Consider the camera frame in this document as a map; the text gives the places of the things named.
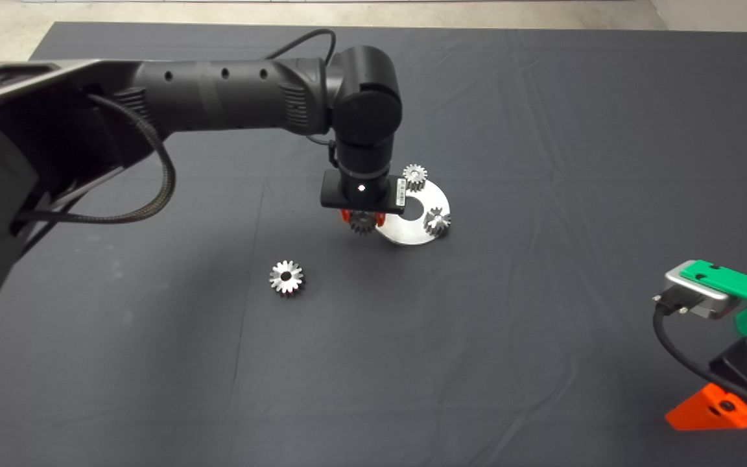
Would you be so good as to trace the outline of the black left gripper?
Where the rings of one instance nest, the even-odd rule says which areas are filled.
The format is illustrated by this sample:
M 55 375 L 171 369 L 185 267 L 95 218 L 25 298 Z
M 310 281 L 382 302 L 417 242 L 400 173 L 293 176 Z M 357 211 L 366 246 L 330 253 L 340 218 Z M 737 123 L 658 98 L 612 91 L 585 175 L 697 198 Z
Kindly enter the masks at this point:
M 324 171 L 320 204 L 327 209 L 340 210 L 342 221 L 349 224 L 353 211 L 375 214 L 375 225 L 385 224 L 386 215 L 405 212 L 407 181 L 394 174 L 375 178 L 354 178 L 339 171 Z

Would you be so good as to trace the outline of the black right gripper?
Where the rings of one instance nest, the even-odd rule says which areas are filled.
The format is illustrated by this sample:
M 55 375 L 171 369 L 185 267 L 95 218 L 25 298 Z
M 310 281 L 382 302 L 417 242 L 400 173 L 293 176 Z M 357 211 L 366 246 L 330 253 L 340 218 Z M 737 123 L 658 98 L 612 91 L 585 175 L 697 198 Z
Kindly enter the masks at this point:
M 709 369 L 747 389 L 747 337 L 714 358 Z M 747 404 L 709 383 L 668 411 L 665 420 L 676 431 L 742 431 L 747 429 Z

